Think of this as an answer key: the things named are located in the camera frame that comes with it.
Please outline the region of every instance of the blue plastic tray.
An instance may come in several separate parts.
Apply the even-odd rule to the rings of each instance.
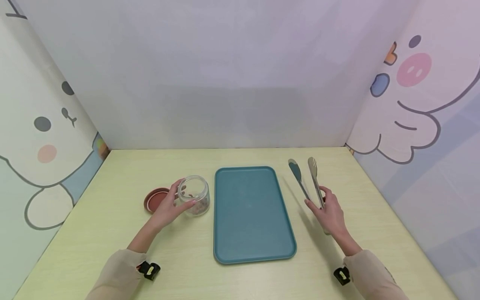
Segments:
[[[214,256],[221,264],[287,259],[297,252],[282,192],[270,167],[215,174]]]

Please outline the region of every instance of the cartoon eye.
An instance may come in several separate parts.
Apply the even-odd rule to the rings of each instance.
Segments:
[[[421,36],[416,35],[412,37],[412,39],[408,42],[408,46],[410,48],[415,48],[418,44],[420,44],[421,41]]]
[[[52,123],[50,122],[50,120],[45,117],[36,118],[33,124],[35,125],[35,128],[42,132],[49,131],[52,127]]]
[[[63,90],[64,93],[66,93],[67,95],[71,96],[73,94],[75,94],[72,90],[72,87],[68,84],[68,82],[64,81],[62,84],[61,84],[61,89]]]

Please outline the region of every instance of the table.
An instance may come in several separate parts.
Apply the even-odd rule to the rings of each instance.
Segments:
[[[156,187],[197,174],[210,185],[221,167],[275,169],[298,245],[283,261],[224,266],[213,258],[214,209],[203,216],[180,216],[149,251],[162,266],[154,282],[145,280],[136,299],[362,299],[353,284],[344,287],[332,272],[343,254],[303,203],[287,160],[308,177],[308,157],[317,160],[319,182],[331,188],[345,212],[347,227],[373,251],[411,300],[456,299],[395,213],[344,147],[286,149],[114,150],[38,261],[15,300],[82,300],[108,257],[125,248],[148,219],[144,197]]]

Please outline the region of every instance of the white wall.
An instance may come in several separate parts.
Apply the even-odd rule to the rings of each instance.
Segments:
[[[18,0],[112,148],[341,146],[416,0]]]

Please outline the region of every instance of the hand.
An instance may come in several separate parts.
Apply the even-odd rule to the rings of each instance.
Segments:
[[[313,212],[322,228],[334,237],[348,233],[343,217],[343,210],[335,194],[324,186],[319,186],[325,192],[325,209],[318,208],[312,201],[305,199],[305,204]]]
[[[173,222],[178,216],[181,215],[184,211],[189,208],[192,208],[195,205],[195,201],[188,201],[180,206],[175,206],[175,193],[180,185],[180,182],[183,180],[177,180],[172,186],[170,187],[170,191],[168,192],[165,199],[160,202],[160,205],[154,212],[154,214],[148,220],[154,228],[160,231],[162,228]]]

